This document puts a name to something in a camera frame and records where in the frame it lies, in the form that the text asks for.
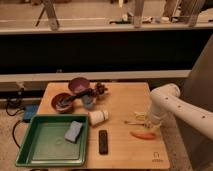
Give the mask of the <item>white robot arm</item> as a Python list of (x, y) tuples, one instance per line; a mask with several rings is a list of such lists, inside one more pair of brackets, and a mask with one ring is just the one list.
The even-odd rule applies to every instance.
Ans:
[(162, 122), (167, 113), (172, 113), (200, 133), (213, 140), (213, 112), (189, 104), (180, 99), (180, 89), (170, 83), (150, 92), (149, 121), (153, 125)]

